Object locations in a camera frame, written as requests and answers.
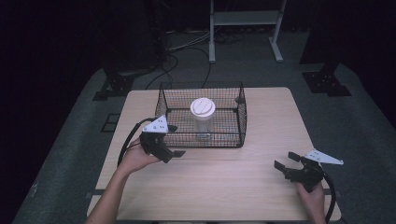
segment metal wire basket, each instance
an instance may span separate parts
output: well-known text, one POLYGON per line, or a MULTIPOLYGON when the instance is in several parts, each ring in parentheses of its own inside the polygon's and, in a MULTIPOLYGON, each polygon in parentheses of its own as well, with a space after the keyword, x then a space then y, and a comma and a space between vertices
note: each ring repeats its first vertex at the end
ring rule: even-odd
POLYGON ((168 147, 222 147, 244 145, 247 131, 247 104, 242 82, 172 82, 161 83, 156 116, 165 115, 168 124, 176 125, 164 142, 168 147), (190 105, 197 98, 208 98, 216 105, 213 129, 203 139, 194 130, 190 105))

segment human arm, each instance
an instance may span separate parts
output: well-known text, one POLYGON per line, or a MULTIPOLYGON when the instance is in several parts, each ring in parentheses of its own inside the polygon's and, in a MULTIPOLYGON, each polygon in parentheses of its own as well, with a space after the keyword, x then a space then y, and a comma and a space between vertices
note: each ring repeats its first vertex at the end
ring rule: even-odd
POLYGON ((295 182, 298 194, 303 202, 309 221, 312 224, 326 224, 324 214, 324 190, 321 183, 314 186, 312 192, 308 193, 301 183, 295 182))
POLYGON ((116 223, 122 192, 129 175, 157 161, 156 157, 145 153, 138 139, 134 140, 85 223, 116 223))

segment white cup lid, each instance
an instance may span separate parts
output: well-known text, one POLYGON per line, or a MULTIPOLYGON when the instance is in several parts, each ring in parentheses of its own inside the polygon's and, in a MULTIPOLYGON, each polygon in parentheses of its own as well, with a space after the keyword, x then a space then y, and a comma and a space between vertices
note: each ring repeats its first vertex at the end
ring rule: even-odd
POLYGON ((196 119, 206 120, 214 116, 216 106, 208 98, 199 98, 191 103, 190 110, 196 119))

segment gray carpet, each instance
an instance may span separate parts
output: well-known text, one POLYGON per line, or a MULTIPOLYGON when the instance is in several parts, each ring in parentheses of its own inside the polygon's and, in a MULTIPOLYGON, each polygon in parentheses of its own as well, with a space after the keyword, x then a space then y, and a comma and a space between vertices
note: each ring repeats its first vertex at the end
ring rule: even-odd
MULTIPOLYGON (((352 96, 313 94, 302 72, 318 71, 321 64, 300 65, 308 33, 282 32, 278 45, 284 57, 276 63, 269 33, 245 35, 231 45, 216 45, 216 63, 208 81, 237 80, 245 87, 287 87, 291 90, 313 145, 344 160, 345 165, 323 167, 332 177, 343 217, 349 223, 393 223, 396 219, 396 132, 362 87, 355 73, 339 65, 335 75, 352 96)), ((196 35, 170 35, 178 46, 196 35)), ((207 44, 194 46, 207 52, 207 44)), ((174 81, 204 81, 208 59, 197 49, 172 55, 178 64, 169 74, 174 81)), ((175 65, 169 57, 165 69, 175 65)), ((143 90, 161 74, 158 69, 138 77, 134 90, 143 90)), ((36 186, 25 199, 14 223, 81 223, 102 169, 112 133, 103 133, 108 114, 121 112, 125 97, 93 101, 105 82, 103 70, 92 75, 79 96, 48 155, 36 186)), ((149 89, 158 89, 162 76, 149 89)))

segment wooden table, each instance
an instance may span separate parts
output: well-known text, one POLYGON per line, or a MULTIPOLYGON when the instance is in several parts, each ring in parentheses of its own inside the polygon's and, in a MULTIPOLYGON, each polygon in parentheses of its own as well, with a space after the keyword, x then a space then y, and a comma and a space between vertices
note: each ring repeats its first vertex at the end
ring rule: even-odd
MULTIPOLYGON (((299 162, 288 158, 288 152, 304 155, 313 148, 290 90, 245 88, 245 95, 247 136, 243 147, 187 148, 180 159, 151 164, 133 173, 122 196, 118 219, 307 220, 295 186, 274 168, 277 160, 301 169, 299 162)), ((155 115, 157 100, 158 91, 128 94, 96 189, 106 188, 128 133, 137 122, 155 115)), ((99 198, 92 196, 88 214, 99 198)), ((326 211, 330 198, 326 196, 326 211)), ((340 217, 336 205, 332 220, 340 217)))

